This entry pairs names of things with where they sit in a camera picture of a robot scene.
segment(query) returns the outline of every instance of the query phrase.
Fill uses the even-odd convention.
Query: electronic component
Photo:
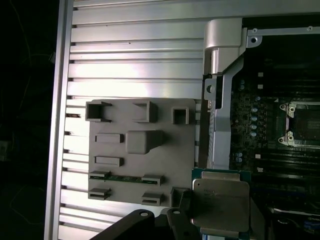
[[[286,133],[278,142],[294,148],[320,149],[320,102],[291,101],[279,108],[286,112]]]

